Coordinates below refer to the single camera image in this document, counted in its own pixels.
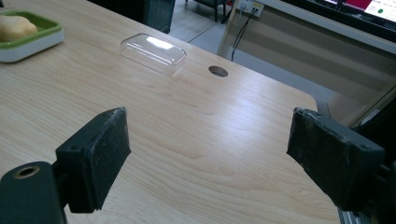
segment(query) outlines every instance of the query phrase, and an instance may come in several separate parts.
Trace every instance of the clear plastic container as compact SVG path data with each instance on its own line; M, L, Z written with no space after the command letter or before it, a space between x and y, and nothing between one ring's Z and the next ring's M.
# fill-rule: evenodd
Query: clear plastic container
M146 34L123 40L120 54L166 75L174 74L187 56L183 49Z

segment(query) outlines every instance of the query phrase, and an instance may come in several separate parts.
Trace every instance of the yellow object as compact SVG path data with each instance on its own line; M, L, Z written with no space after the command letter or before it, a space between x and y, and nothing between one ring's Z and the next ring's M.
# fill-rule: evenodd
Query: yellow object
M0 42L13 41L35 33L37 28L26 18L0 15Z

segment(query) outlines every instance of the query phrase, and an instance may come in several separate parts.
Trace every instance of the floor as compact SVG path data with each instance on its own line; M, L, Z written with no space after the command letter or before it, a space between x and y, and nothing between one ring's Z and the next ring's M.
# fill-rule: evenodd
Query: floor
M169 35L216 54L226 28L226 24L220 23L223 19L222 7L219 7L218 11L219 21L214 22L213 8L198 4L192 0L187 3L185 0L176 0ZM291 72L240 50L236 51L233 61L300 91L307 92L316 99L318 112L330 116L327 102L334 95L334 91L305 78L298 77Z

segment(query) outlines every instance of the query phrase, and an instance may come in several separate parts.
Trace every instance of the computer screen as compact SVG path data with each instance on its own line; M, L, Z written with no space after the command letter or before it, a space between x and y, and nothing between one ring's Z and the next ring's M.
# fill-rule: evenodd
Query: computer screen
M346 0L344 6L353 7L358 10L364 11L370 5L371 2L372 0Z
M346 0L344 7L396 22L396 0Z
M385 20L396 21L396 0L373 0L364 12Z

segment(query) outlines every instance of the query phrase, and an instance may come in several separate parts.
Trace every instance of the wood grain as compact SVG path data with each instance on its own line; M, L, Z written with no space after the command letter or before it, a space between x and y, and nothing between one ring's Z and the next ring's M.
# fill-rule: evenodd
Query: wood grain
M309 95L87 1L12 1L65 40L0 64L0 175L54 150L97 114L128 110L132 154L104 208L69 223L337 223L336 207L286 154ZM147 33L186 50L172 76L119 55ZM225 68L216 77L207 68Z

